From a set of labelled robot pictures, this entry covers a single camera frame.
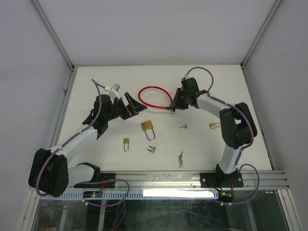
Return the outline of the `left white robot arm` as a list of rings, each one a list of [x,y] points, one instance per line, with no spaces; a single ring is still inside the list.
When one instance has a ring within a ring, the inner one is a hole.
[[[122,98],[111,99],[107,94],[98,95],[93,109],[82,122],[81,127],[64,143],[48,150],[36,151],[28,178],[28,184],[40,196],[45,194],[59,197],[68,187],[88,184],[91,187],[101,181],[100,168],[88,162],[69,167],[70,162],[87,146],[99,139],[108,129],[109,121],[121,118],[127,120],[147,109],[147,106],[134,100],[129,93]]]

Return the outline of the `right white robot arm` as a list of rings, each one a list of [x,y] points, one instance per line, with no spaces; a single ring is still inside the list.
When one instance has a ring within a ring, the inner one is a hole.
[[[200,90],[195,78],[184,78],[177,88],[169,108],[185,110],[189,106],[205,110],[220,120],[221,135],[225,142],[223,156],[215,169],[213,184],[227,186],[236,178],[242,152],[250,147],[257,136],[257,129],[246,103],[229,104]]]

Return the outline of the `red cable lock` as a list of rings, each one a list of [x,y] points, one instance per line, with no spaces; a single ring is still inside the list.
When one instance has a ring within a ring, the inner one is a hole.
[[[147,112],[152,114],[167,114],[172,115],[169,105],[173,98],[170,93],[162,87],[147,86],[138,92],[139,101],[147,106]]]

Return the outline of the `silver key pair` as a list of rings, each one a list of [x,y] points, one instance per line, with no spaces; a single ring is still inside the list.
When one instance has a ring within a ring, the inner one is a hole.
[[[154,154],[156,151],[156,147],[155,146],[148,146],[147,151],[149,151],[150,153]]]

